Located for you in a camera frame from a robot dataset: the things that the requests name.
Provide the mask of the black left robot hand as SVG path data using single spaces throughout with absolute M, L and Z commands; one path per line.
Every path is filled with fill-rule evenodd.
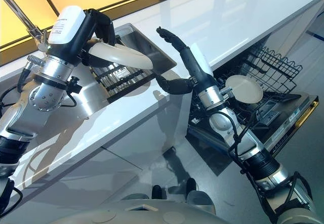
M 77 66 L 82 49 L 94 34 L 104 43 L 115 45 L 114 26 L 108 16 L 96 9 L 67 6 L 52 27 L 47 54 Z

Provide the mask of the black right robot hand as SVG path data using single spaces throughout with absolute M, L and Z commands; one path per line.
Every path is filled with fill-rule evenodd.
M 184 66 L 190 75 L 189 79 L 177 78 L 172 80 L 157 75 L 155 79 L 166 93 L 172 95 L 183 95 L 192 91 L 200 93 L 216 85 L 213 76 L 203 71 L 190 48 L 178 36 L 161 27 L 158 27 L 156 31 L 161 38 L 170 43 L 180 53 Z

